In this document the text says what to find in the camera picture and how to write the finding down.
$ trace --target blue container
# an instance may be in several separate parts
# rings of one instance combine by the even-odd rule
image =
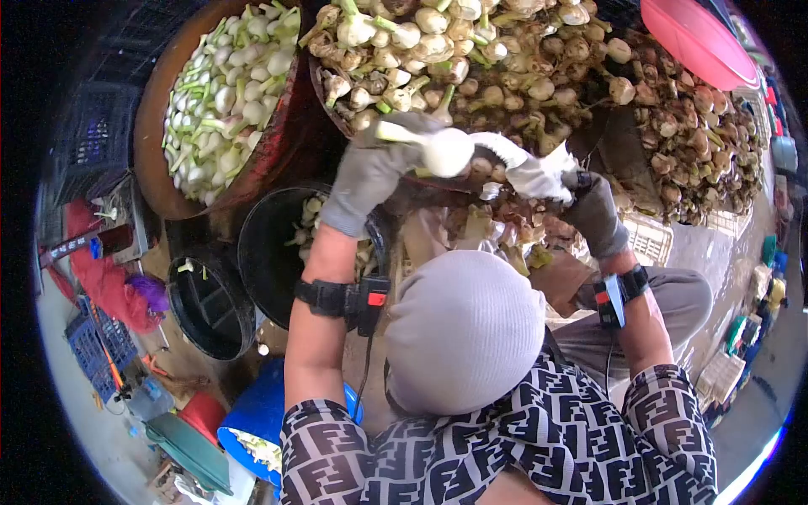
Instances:
[[[356,405],[356,392],[345,385],[345,401],[348,412]],[[228,428],[244,431],[280,446],[280,428],[284,421],[284,360],[279,358],[261,368],[258,379],[247,388],[233,405],[217,430],[219,443],[230,456],[258,478],[270,482],[280,495],[280,473],[269,471],[266,465],[256,463],[243,445]],[[357,424],[362,422],[364,409],[360,403],[356,413]]]
[[[772,268],[776,273],[785,274],[785,266],[789,262],[789,256],[781,250],[776,250],[774,253],[774,262]]]

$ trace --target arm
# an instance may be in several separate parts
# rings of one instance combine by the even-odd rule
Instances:
[[[638,263],[628,248],[599,261],[604,274],[624,274]],[[673,364],[671,337],[650,289],[625,305],[625,327],[618,332],[631,377],[656,364]]]
[[[414,112],[390,114],[385,121],[415,133],[440,128],[436,121]],[[420,158],[417,147],[378,141],[375,124],[355,137],[339,163],[334,187],[320,211],[321,224],[301,277],[305,282],[353,282],[356,242],[368,214],[393,194],[402,174]],[[344,344],[343,318],[312,314],[306,303],[294,301],[284,362],[286,410],[311,399],[345,405]]]
[[[354,278],[356,239],[320,224],[301,278],[349,284]],[[300,300],[292,304],[284,362],[284,408],[311,398],[345,405],[343,346],[345,320],[312,314]]]
[[[562,182],[575,193],[562,218],[587,239],[600,271],[619,275],[631,270],[638,261],[628,248],[629,231],[617,216],[608,181],[592,172],[567,172]],[[650,289],[625,305],[625,327],[618,334],[631,377],[655,364],[674,363],[671,338]]]

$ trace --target gray work glove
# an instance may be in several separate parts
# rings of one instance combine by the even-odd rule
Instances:
[[[595,172],[573,171],[563,174],[562,182],[574,193],[575,202],[561,219],[581,232],[592,257],[604,259],[625,249],[629,231],[617,216],[608,181]]]
[[[384,116],[388,123],[400,124],[413,133],[433,133],[444,126],[418,112]],[[418,145],[376,139],[378,121],[357,133],[345,150],[337,169],[337,179],[320,218],[349,237],[362,234],[368,214],[395,191],[398,180],[421,163]]]

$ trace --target wrist-mounted device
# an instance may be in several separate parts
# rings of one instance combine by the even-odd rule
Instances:
[[[345,318],[349,327],[356,325],[359,335],[368,337],[376,329],[389,290],[390,279],[365,276],[358,284],[298,280],[294,293],[309,304],[312,314]]]
[[[648,273],[639,263],[625,274],[609,274],[595,282],[595,303],[600,324],[611,328],[625,326],[625,304],[648,289]]]

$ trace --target patterned shirt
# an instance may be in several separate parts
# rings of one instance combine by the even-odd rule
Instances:
[[[638,374],[621,414],[574,365],[542,353],[507,395],[469,415],[410,418],[369,440],[345,407],[307,400],[284,418],[283,505],[474,503],[506,465],[551,501],[711,503],[713,444],[687,373]]]

